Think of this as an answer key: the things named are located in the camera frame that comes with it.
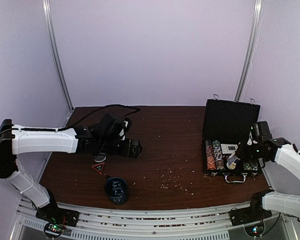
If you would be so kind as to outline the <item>white card deck box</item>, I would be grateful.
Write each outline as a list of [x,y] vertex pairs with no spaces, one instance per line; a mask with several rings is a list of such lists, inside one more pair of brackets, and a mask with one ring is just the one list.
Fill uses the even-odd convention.
[[220,146],[221,146],[221,152],[223,154],[232,154],[232,153],[234,153],[238,149],[238,145],[237,144],[225,144],[225,143],[222,143]]

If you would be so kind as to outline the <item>orange black chip stack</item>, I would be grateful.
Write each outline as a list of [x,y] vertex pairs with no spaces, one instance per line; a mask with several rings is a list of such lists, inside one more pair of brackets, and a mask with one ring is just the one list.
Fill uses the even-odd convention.
[[206,150],[206,162],[207,162],[207,169],[208,170],[215,170],[215,159],[214,159],[214,153],[213,148],[211,145],[207,145],[205,147]]

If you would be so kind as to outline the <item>yellow blue card deck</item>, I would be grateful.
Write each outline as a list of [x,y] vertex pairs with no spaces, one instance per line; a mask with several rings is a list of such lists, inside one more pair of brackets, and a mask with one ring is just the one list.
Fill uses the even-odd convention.
[[230,156],[227,159],[226,167],[230,170],[234,170],[237,167],[237,164],[241,161],[236,155]]

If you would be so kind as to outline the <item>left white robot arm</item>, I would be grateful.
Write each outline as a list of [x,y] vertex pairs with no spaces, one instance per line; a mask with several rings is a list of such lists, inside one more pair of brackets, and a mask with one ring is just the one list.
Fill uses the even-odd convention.
[[135,159],[143,148],[139,140],[126,137],[131,125],[129,118],[108,113],[96,124],[64,128],[25,127],[5,119],[0,126],[0,179],[7,180],[29,198],[39,213],[57,222],[62,218],[62,211],[52,192],[33,180],[17,156],[60,152],[91,154],[100,163],[113,155]]

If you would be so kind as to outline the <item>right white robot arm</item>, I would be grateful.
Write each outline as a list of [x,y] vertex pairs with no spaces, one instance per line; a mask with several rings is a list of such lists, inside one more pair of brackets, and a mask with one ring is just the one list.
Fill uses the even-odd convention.
[[[300,180],[300,150],[283,137],[273,138],[267,121],[253,123],[250,138],[241,142],[235,152],[241,161],[262,160],[285,168]],[[251,197],[246,210],[249,220],[258,220],[266,211],[276,211],[300,220],[300,195],[264,190]]]

